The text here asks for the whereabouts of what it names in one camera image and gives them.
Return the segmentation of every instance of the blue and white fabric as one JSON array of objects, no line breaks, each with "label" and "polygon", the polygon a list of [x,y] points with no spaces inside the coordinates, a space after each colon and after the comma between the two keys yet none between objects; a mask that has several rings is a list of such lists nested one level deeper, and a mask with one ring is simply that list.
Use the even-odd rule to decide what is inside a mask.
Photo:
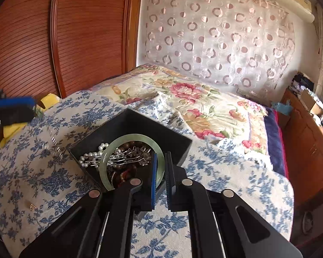
[{"label": "blue and white fabric", "polygon": [[[230,140],[218,145],[194,136],[177,111],[157,95],[129,107],[193,139],[183,164],[190,178],[207,189],[230,188],[285,238],[290,238],[293,189],[283,176],[262,160],[244,159]],[[80,91],[34,119],[0,150],[0,234],[12,257],[19,257],[38,235],[86,194],[89,182],[69,153],[53,156],[41,146],[51,128],[58,146],[66,150],[125,106],[90,91]],[[30,211],[30,204],[36,208]],[[135,221],[131,256],[134,258],[191,257],[187,213],[167,210],[166,193],[141,222]]]}]

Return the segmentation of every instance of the window curtain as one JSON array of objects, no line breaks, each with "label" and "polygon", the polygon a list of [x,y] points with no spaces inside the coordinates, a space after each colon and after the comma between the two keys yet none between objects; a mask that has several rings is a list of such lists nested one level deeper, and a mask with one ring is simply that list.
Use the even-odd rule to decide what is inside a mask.
[{"label": "window curtain", "polygon": [[266,0],[146,0],[144,59],[240,94],[268,97],[295,49],[293,23]]},{"label": "window curtain", "polygon": [[315,94],[321,98],[323,92],[323,9],[317,4],[318,13],[318,28],[319,28],[319,76],[317,81],[317,86],[315,89]]}]

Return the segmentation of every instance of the floral bedspread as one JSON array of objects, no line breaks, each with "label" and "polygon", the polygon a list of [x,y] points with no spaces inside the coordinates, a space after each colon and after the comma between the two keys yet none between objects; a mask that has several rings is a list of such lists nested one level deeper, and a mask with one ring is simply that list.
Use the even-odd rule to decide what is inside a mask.
[{"label": "floral bedspread", "polygon": [[[288,180],[260,160],[243,158],[244,151],[229,138],[217,145],[199,139],[168,98],[160,92],[130,107],[193,139],[183,164],[190,178],[213,191],[234,190],[289,239],[293,189]],[[34,119],[0,150],[0,234],[13,258],[93,187],[67,151],[62,158],[53,156],[40,140],[48,141],[52,130],[66,150],[125,107],[90,91],[77,92],[47,110],[42,121]],[[187,219],[186,212],[167,210],[164,193],[155,211],[134,222],[131,256],[191,257]]]},{"label": "floral bedspread", "polygon": [[232,138],[245,147],[268,155],[264,125],[266,109],[250,100],[203,84],[175,71],[145,64],[128,74],[91,88],[112,100],[131,104],[154,96],[169,95],[168,105],[180,112],[200,139]]}]

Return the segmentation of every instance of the wooden dresser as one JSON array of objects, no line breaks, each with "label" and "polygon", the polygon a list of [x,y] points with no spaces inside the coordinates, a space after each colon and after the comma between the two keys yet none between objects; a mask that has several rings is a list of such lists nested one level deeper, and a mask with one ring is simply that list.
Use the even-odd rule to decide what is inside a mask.
[{"label": "wooden dresser", "polygon": [[283,142],[297,208],[323,190],[323,128],[316,125],[297,96],[286,89],[281,102],[288,99],[293,110],[283,129]]}]

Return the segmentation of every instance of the black box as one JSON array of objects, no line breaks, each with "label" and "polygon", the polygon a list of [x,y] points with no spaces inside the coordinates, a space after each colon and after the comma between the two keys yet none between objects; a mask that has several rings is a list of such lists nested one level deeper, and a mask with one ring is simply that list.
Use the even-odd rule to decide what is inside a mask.
[{"label": "black box", "polygon": [[[123,112],[106,121],[102,126],[93,131],[87,137],[72,145],[70,153],[75,160],[79,160],[84,153],[98,151],[101,143],[111,143],[115,139],[127,134],[142,134],[154,140],[162,152],[171,152],[172,163],[181,166],[185,161],[190,149],[192,140],[176,133],[175,131],[161,125],[148,117],[139,114],[131,109]],[[99,172],[94,167],[81,167],[81,169],[91,177],[94,183],[106,192]],[[165,189],[165,180],[157,187],[156,200]],[[145,212],[136,215],[136,219],[141,220]]]}]

